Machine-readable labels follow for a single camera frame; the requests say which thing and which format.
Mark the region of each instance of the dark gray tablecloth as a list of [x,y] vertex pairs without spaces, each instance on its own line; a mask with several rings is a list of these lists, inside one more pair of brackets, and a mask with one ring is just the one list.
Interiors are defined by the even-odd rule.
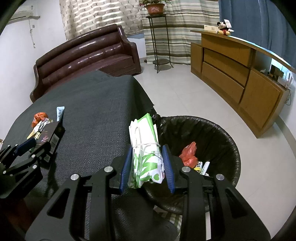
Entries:
[[[57,106],[65,106],[65,133],[55,162],[49,170],[42,169],[43,180],[30,196],[50,198],[71,174],[87,176],[109,165],[114,157],[124,154],[130,143],[130,122],[154,111],[152,102],[134,77],[111,77],[94,71],[56,87],[34,102],[16,119],[3,147],[26,140],[32,131],[34,114],[46,112],[56,120]],[[13,164],[27,156],[19,157]],[[174,240],[176,228],[155,216],[151,209],[145,208],[147,205],[135,190],[113,199],[117,240],[155,240],[156,237]]]

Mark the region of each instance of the brown leather sofa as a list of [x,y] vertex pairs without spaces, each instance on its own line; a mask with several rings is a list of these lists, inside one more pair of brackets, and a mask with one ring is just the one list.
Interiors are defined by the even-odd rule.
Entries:
[[30,98],[35,102],[52,88],[94,70],[112,76],[141,73],[137,46],[128,41],[121,25],[89,31],[37,59]]

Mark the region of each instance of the air conditioner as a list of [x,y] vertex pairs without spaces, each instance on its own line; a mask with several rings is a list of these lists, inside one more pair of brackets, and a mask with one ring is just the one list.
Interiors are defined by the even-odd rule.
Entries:
[[22,20],[27,20],[27,19],[39,19],[40,16],[34,16],[34,6],[33,5],[23,5],[20,6],[14,15],[10,18],[8,24],[10,23],[15,23],[18,21]]

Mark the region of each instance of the flower pot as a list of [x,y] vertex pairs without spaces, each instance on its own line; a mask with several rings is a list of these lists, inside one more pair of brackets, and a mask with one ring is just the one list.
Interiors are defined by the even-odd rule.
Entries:
[[163,14],[163,3],[155,3],[146,5],[147,11],[150,15]]

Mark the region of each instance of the floor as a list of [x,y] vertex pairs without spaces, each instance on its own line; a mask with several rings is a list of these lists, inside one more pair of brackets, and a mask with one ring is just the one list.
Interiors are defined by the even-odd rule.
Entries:
[[273,237],[296,205],[296,159],[276,124],[257,139],[236,112],[190,66],[142,65],[135,78],[161,116],[192,115],[211,120],[234,139],[241,156],[237,190],[248,201]]

